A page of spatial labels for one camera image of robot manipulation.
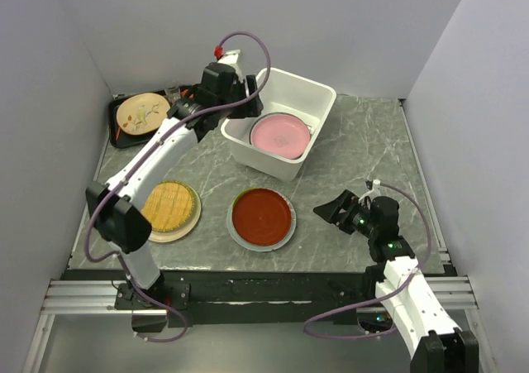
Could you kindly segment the red scalloped plate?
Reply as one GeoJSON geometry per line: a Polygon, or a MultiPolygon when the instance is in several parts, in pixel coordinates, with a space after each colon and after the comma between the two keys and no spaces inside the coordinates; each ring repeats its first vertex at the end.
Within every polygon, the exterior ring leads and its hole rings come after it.
{"type": "Polygon", "coordinates": [[[271,189],[250,189],[237,197],[231,220],[236,233],[253,246],[272,246],[288,234],[293,214],[286,200],[271,189]]]}

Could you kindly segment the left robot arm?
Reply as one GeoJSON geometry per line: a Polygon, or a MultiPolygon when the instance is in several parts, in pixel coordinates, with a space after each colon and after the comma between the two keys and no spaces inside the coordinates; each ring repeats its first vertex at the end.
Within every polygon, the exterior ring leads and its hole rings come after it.
{"type": "Polygon", "coordinates": [[[238,65],[212,62],[200,82],[170,107],[156,133],[125,168],[106,183],[94,181],[87,187],[89,229],[97,231],[119,258],[142,306],[154,308],[168,295],[147,245],[152,226],[141,209],[169,169],[222,118],[261,114],[259,93],[265,84],[253,74],[242,77],[238,65]]]}

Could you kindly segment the pink plate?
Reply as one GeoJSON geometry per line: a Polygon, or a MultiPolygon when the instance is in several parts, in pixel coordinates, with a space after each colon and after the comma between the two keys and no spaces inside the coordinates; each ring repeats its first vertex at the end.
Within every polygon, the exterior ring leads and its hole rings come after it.
{"type": "Polygon", "coordinates": [[[311,140],[307,125],[287,113],[273,113],[262,117],[250,129],[250,144],[258,149],[295,160],[311,140]]]}

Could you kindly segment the woven bamboo mat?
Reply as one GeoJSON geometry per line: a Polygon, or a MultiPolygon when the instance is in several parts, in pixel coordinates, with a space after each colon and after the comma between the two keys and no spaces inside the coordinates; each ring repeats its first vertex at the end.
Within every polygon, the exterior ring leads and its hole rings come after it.
{"type": "Polygon", "coordinates": [[[198,208],[197,200],[188,185],[163,181],[150,193],[141,213],[155,232],[173,232],[191,220],[198,208]]]}

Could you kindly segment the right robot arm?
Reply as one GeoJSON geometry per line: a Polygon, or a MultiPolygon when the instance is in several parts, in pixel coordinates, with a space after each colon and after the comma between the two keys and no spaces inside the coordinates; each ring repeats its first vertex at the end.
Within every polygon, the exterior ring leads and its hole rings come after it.
{"type": "Polygon", "coordinates": [[[399,233],[399,204],[387,196],[371,198],[343,191],[314,213],[341,231],[366,237],[374,264],[365,270],[364,301],[335,308],[307,320],[383,305],[404,340],[412,372],[477,372],[479,342],[444,310],[422,273],[422,263],[399,233]]]}

